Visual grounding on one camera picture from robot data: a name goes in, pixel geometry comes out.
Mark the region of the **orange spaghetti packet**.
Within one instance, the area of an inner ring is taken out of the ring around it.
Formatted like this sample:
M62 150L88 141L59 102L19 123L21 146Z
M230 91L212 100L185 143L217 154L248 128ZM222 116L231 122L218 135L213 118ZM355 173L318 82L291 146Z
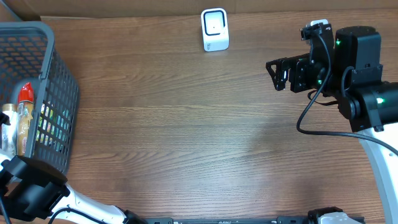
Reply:
M23 156L26 152L32 110L34 109L34 89L31 82L24 84L17 97L17 154Z

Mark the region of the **teal tissue packet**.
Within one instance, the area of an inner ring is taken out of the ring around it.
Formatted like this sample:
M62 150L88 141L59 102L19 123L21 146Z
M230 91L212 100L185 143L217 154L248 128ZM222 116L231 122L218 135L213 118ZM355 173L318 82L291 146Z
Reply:
M69 110L64 110L61 114L57 116L57 124L60 126L58 129L57 137L60 142L57 146L57 151L64 153L69 142L68 130L70 127L70 112Z

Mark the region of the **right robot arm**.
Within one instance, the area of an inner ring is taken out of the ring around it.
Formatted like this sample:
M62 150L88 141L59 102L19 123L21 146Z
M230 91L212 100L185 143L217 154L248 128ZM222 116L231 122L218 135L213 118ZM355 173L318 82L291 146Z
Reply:
M325 20L300 31L307 54L266 63L274 88L319 96L350 123L349 138L362 145L373 170L387 223L397 222L397 83L382 79L381 35L371 26L333 30Z

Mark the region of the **white tube gold cap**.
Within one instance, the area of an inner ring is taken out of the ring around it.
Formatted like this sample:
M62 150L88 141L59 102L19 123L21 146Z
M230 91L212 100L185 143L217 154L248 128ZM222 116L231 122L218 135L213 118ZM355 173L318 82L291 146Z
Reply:
M1 126L1 149L9 157L14 157L17 154L17 105L4 104L2 112L9 117L9 125Z

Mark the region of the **green snack packet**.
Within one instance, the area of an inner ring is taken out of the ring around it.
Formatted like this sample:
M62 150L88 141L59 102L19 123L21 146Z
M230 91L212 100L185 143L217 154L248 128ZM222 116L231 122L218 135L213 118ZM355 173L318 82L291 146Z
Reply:
M39 117L39 130L36 132L35 140L44 144L45 146L51 147L53 145L53 138L50 137L48 134L43 134L41 131L45 131L51 135L56 135L57 128L55 123L57 122L57 115L53 109L42 104L40 109L41 115L43 117Z

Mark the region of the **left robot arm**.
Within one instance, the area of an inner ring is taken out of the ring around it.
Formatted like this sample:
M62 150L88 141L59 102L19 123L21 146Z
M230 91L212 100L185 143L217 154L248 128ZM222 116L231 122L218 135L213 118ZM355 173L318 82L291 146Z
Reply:
M77 191L44 161L1 154L1 215L31 222L36 218L73 223L145 223L135 213L99 203Z

